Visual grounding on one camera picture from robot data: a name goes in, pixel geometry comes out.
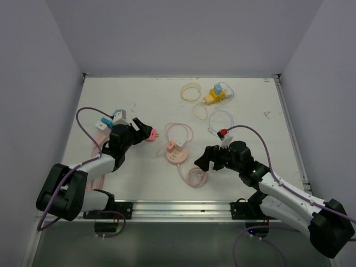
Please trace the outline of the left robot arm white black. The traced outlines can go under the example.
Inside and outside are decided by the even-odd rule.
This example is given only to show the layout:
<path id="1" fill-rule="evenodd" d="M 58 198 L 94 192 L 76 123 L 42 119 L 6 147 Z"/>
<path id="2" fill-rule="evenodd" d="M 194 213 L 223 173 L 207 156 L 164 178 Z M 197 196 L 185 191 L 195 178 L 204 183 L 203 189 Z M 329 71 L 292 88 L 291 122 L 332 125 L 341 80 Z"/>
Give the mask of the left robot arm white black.
<path id="1" fill-rule="evenodd" d="M 125 161 L 125 153 L 133 145 L 148 139 L 152 127 L 134 118 L 132 124 L 112 126 L 108 140 L 95 157 L 77 165 L 52 166 L 36 201 L 44 214 L 72 221 L 82 212 L 96 211 L 107 219 L 114 215 L 114 195 L 103 190 L 86 191 L 92 180 L 116 171 Z"/>

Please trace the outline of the pink plug adapter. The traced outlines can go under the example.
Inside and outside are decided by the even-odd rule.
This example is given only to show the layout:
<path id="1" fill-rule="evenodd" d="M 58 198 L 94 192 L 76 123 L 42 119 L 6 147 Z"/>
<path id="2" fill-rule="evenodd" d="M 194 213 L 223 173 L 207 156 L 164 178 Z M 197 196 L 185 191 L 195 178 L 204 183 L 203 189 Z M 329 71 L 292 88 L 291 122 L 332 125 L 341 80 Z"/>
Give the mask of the pink plug adapter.
<path id="1" fill-rule="evenodd" d="M 157 138 L 159 138 L 159 133 L 157 129 L 153 128 L 151 130 L 150 136 L 146 139 L 147 142 L 154 142 Z"/>

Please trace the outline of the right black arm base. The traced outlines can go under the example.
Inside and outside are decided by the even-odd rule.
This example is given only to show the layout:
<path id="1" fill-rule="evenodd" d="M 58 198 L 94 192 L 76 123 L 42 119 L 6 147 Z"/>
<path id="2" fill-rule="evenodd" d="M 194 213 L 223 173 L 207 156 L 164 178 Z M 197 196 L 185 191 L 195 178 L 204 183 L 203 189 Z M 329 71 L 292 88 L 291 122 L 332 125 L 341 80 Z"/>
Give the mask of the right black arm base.
<path id="1" fill-rule="evenodd" d="M 262 213 L 259 205 L 245 199 L 230 202 L 230 214 L 233 220 L 274 220 Z"/>

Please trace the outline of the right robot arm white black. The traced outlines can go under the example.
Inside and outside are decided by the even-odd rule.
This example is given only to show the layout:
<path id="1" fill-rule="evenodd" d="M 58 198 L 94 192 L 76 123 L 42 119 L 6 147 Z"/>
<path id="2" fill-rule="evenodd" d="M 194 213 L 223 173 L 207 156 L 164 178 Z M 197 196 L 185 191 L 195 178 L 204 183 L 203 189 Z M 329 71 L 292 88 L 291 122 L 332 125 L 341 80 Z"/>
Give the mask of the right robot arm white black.
<path id="1" fill-rule="evenodd" d="M 340 202 L 324 201 L 292 186 L 254 160 L 245 142 L 234 141 L 228 147 L 207 146 L 194 164 L 202 171 L 236 171 L 246 186 L 255 189 L 246 202 L 231 202 L 234 220 L 280 220 L 304 234 L 318 252 L 331 259 L 355 234 Z"/>

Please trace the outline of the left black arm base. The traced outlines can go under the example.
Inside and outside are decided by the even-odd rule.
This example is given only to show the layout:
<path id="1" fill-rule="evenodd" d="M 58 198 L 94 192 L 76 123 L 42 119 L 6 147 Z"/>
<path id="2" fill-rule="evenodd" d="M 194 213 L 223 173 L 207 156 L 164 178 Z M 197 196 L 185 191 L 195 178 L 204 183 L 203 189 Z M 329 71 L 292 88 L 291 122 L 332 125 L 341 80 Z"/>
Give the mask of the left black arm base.
<path id="1" fill-rule="evenodd" d="M 86 211 L 83 213 L 84 219 L 92 220 L 114 220 L 118 219 L 118 212 L 121 214 L 120 218 L 126 220 L 132 219 L 133 202 L 114 202 L 112 207 L 103 211 Z"/>

